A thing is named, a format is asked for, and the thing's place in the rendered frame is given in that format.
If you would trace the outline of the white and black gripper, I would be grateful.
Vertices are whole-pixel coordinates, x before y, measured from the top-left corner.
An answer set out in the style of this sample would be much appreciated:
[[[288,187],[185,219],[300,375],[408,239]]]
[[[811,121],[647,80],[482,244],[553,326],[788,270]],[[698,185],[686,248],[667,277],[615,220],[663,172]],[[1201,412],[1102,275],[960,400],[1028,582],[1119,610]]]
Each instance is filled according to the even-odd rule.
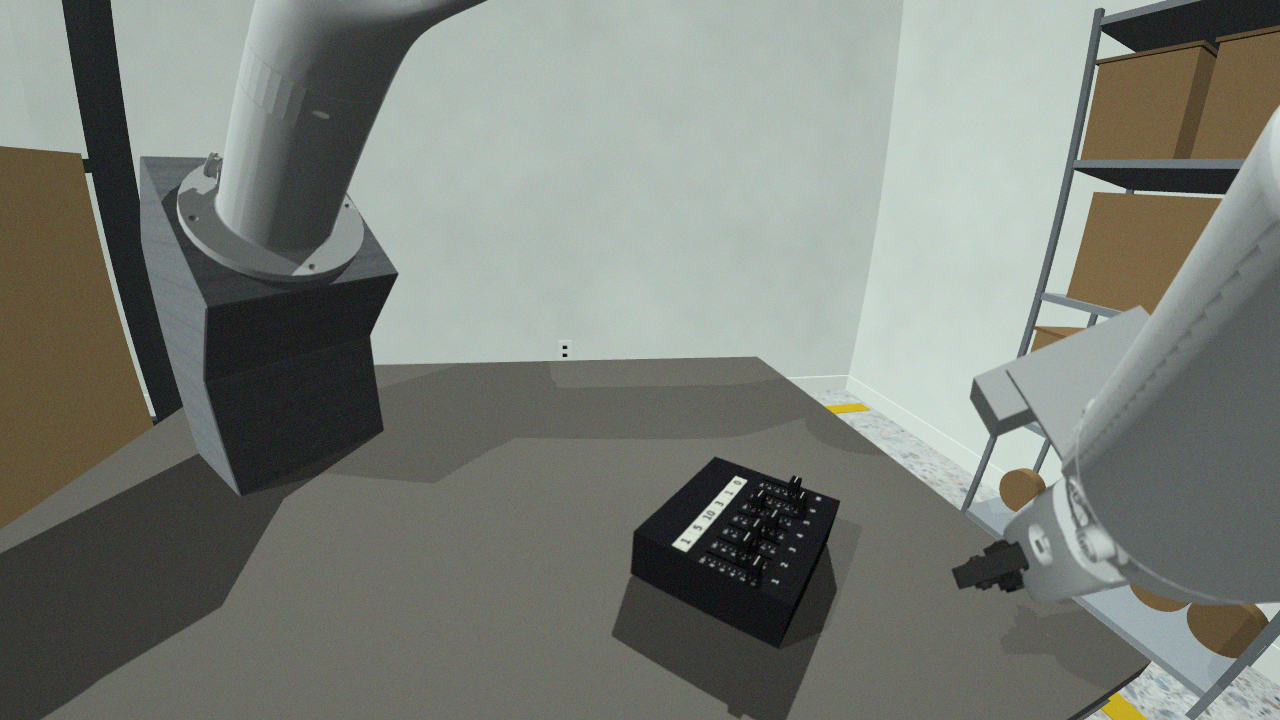
[[[1091,562],[1085,557],[1075,530],[1087,524],[1062,477],[1009,519],[1005,539],[984,548],[984,557],[973,556],[951,569],[957,587],[986,591],[998,582],[1000,591],[1027,588],[1037,603],[1053,603],[1130,585],[1108,559]]]

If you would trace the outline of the black lighting desk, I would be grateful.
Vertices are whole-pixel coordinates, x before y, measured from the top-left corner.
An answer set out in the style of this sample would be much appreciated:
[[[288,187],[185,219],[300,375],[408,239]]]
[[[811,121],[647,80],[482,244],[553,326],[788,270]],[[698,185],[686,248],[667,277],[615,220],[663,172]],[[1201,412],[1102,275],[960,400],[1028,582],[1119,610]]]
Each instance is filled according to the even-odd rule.
[[[801,482],[713,457],[634,530],[631,574],[780,648],[840,503]]]

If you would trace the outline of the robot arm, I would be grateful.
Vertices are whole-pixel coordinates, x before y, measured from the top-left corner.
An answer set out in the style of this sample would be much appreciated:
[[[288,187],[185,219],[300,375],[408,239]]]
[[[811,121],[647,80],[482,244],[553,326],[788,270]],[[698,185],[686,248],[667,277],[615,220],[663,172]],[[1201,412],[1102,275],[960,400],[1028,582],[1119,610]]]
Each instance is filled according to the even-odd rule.
[[[178,191],[189,240],[265,281],[348,266],[346,193],[401,63],[485,1],[256,0],[224,158]],[[1091,562],[1179,602],[1280,603],[1280,105],[1151,316],[975,375],[970,400],[992,439],[1038,421]]]

